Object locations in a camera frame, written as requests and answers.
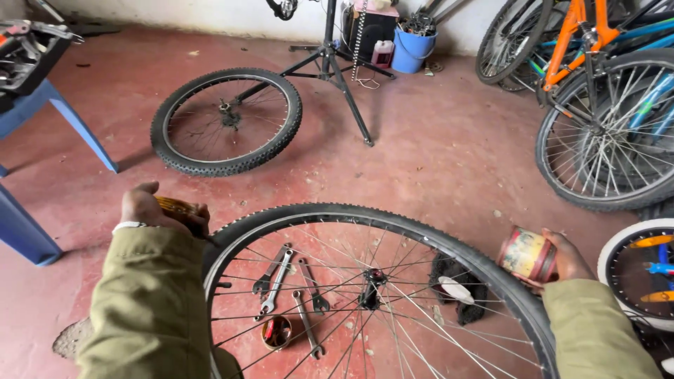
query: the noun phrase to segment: bike repair stand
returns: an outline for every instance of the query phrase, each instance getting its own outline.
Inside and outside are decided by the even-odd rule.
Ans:
[[[325,80],[326,82],[330,82],[334,84],[335,87],[341,89],[342,92],[344,93],[344,96],[346,97],[346,102],[348,103],[349,108],[351,108],[351,112],[353,112],[353,117],[356,119],[356,122],[358,123],[358,128],[360,128],[361,133],[363,134],[364,143],[368,146],[374,146],[372,137],[370,137],[370,133],[367,131],[367,127],[365,127],[363,117],[361,116],[361,113],[358,111],[356,100],[353,98],[351,91],[348,89],[348,86],[346,85],[344,76],[342,75],[342,72],[353,69],[355,65],[350,65],[348,67],[340,69],[339,65],[337,64],[337,59],[335,58],[335,56],[338,56],[347,61],[353,61],[353,56],[351,54],[343,53],[341,51],[336,50],[334,48],[334,43],[332,42],[332,31],[334,29],[335,24],[336,6],[337,0],[328,0],[328,10],[326,11],[328,13],[326,20],[326,34],[323,39],[323,44],[320,46],[291,46],[290,48],[288,48],[290,51],[306,50],[306,51],[313,51],[313,53],[304,60],[286,68],[285,70],[283,70],[283,72],[280,72],[279,75],[299,76],[300,78],[316,78],[320,80]],[[323,59],[322,64],[319,65],[317,61],[318,59],[321,58]],[[396,78],[394,74],[391,74],[390,72],[384,71],[372,65],[370,64],[370,62],[363,61],[362,59],[358,60],[359,60],[359,62],[357,63],[358,66],[362,65],[382,75],[386,75],[391,79]],[[308,65],[311,62],[314,62],[316,64],[316,67],[318,67],[320,74],[303,74],[300,72],[296,72],[298,69],[301,69],[302,67]],[[243,100],[252,96],[256,92],[259,92],[260,90],[265,88],[266,86],[268,86],[268,84],[258,84],[257,86],[254,86],[250,90],[239,95],[239,100]]]

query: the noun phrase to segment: spanner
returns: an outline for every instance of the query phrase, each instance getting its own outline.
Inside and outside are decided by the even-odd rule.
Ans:
[[[253,283],[253,293],[257,295],[259,292],[260,298],[269,292],[269,283],[272,281],[272,274],[274,273],[274,270],[276,270],[276,267],[281,263],[283,254],[288,248],[290,248],[290,244],[284,243],[283,246],[281,246],[281,250],[278,250],[274,261],[269,265],[269,267],[267,267],[267,271],[264,272],[262,278]]]
[[[316,281],[313,280],[311,277],[311,273],[309,272],[309,267],[307,266],[307,260],[304,258],[300,258],[297,260],[297,263],[299,263],[299,268],[300,271],[302,272],[302,276],[304,277],[305,281],[307,282],[307,287],[309,288],[309,294],[311,295],[311,300],[312,300],[312,305],[313,305],[313,311],[315,313],[318,313],[319,315],[323,316],[323,312],[329,312],[330,311],[330,303],[328,303],[323,296],[321,296],[321,293],[318,291],[318,288],[316,288]]]
[[[326,354],[326,350],[316,343],[316,340],[313,338],[313,333],[311,332],[311,325],[309,325],[309,318],[307,317],[307,312],[304,310],[304,303],[302,302],[302,293],[301,291],[293,291],[293,298],[295,303],[297,303],[297,311],[299,316],[302,318],[302,323],[304,324],[304,329],[307,332],[307,338],[309,339],[309,344],[311,345],[311,351],[309,355],[314,359],[318,359],[318,353],[321,355]]]
[[[255,317],[255,321],[262,319],[262,316],[271,313],[274,310],[274,299],[278,293],[278,288],[281,286],[281,281],[283,280],[283,275],[286,273],[288,268],[288,262],[290,262],[290,257],[293,256],[294,251],[287,249],[283,255],[283,261],[281,262],[281,267],[278,269],[278,274],[276,274],[276,279],[274,279],[274,285],[272,290],[269,292],[267,300],[262,303],[262,309],[259,311],[259,316]]]

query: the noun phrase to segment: olive green sleeve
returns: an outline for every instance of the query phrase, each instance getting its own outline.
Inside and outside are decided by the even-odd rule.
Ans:
[[[608,286],[588,279],[545,285],[561,379],[662,379]]]
[[[162,227],[115,232],[92,296],[80,378],[209,378],[204,242]]]

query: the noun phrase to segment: hand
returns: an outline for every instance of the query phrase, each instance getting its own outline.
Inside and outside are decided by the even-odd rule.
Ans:
[[[181,221],[165,215],[157,199],[152,195],[157,190],[159,190],[159,182],[151,181],[140,184],[131,191],[124,193],[120,222],[135,221],[150,225],[151,227],[166,227],[192,235],[192,232]],[[210,220],[208,207],[206,204],[195,205],[197,206],[199,216],[185,215],[185,217],[190,223],[200,226],[204,231],[204,236],[207,236],[208,221]]]
[[[596,280],[587,262],[580,256],[578,248],[569,242],[566,237],[547,228],[543,228],[543,237],[547,238],[557,248],[558,281],[568,281],[571,279]],[[515,272],[513,272],[513,275],[537,290],[543,289],[542,283],[532,281]]]

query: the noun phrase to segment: white wall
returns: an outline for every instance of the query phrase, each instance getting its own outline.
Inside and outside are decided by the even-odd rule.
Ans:
[[[452,0],[445,1],[447,4],[452,2]],[[310,0],[299,0],[298,9],[290,21],[275,18],[264,0],[51,0],[50,2],[63,13],[76,11],[83,16],[104,20],[283,40],[321,40],[326,16],[321,4]],[[491,20],[506,0],[465,0],[465,2],[465,6],[441,25],[437,43],[443,50],[474,55]],[[398,10],[402,15],[406,15],[408,11],[414,11],[424,3],[426,0],[401,0]]]
[[[0,20],[23,19],[25,16],[24,0],[0,0]]]

